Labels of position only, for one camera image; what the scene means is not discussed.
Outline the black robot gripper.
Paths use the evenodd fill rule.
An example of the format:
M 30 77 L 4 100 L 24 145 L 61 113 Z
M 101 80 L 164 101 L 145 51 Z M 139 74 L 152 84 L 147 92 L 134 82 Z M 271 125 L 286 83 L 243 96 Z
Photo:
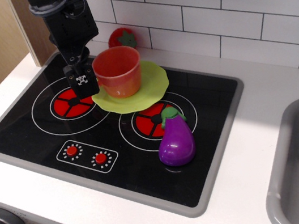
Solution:
M 80 63 L 88 55 L 87 43 L 99 34 L 87 0 L 28 2 L 30 12 L 44 20 L 50 33 L 49 40 L 68 64 L 63 67 L 63 72 L 78 99 L 99 93 L 100 87 L 92 65 Z

